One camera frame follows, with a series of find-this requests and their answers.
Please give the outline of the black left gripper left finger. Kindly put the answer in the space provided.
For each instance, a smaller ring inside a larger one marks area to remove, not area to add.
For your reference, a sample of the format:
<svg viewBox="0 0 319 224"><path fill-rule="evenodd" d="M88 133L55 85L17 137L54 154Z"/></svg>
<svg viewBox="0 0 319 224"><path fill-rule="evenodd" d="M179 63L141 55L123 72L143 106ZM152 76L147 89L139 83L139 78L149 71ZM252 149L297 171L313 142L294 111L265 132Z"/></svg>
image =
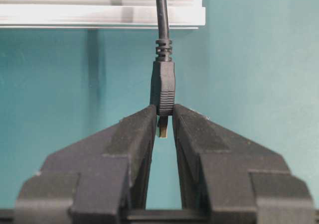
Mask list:
<svg viewBox="0 0 319 224"><path fill-rule="evenodd" d="M25 181L16 224L118 224L122 209L146 207L156 108L47 156Z"/></svg>

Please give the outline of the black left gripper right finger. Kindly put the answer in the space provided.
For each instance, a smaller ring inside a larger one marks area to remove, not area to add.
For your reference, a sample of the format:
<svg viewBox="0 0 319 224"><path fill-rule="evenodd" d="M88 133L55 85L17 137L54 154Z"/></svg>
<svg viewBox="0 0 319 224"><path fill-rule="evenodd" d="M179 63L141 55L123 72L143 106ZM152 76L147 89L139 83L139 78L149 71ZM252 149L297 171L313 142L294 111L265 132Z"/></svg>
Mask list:
<svg viewBox="0 0 319 224"><path fill-rule="evenodd" d="M212 224L312 224L306 183L284 158L182 105L173 108L181 203Z"/></svg>

